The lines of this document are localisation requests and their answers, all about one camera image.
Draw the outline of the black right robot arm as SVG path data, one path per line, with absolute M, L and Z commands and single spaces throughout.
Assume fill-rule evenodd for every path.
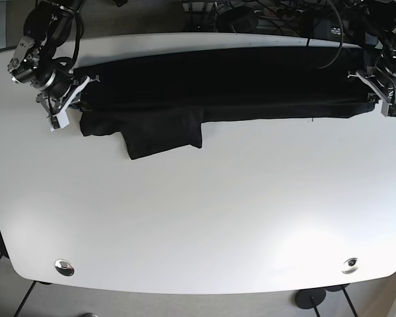
M 79 14 L 83 1 L 38 1 L 24 23 L 7 70 L 13 82 L 30 84 L 39 91 L 36 102 L 48 113 L 53 130 L 69 124 L 67 109 L 77 107 L 81 92 L 99 77 L 76 79 L 73 67 L 77 62 L 84 24 Z M 71 33 L 75 23 L 75 47 L 70 57 L 54 57 Z

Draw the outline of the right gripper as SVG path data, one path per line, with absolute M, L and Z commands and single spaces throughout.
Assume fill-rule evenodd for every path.
M 80 40 L 75 40 L 73 57 L 48 59 L 45 46 L 29 36 L 23 36 L 7 70 L 17 84 L 30 84 L 39 91 L 36 102 L 40 103 L 50 118 L 63 118 L 67 109 L 79 101 L 87 84 L 98 81 L 99 77 L 88 75 L 77 80 L 72 68 L 79 54 Z

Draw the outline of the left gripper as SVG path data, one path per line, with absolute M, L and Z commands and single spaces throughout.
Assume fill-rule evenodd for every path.
M 361 80 L 382 101 L 383 108 L 396 108 L 396 44 L 365 50 L 364 66 L 349 71 L 348 78 Z

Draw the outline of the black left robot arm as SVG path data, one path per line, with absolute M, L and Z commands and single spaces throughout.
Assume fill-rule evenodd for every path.
M 364 49 L 367 65 L 353 77 L 379 96 L 384 116 L 396 117 L 396 1 L 316 1 L 302 14 L 299 28 L 307 40 Z

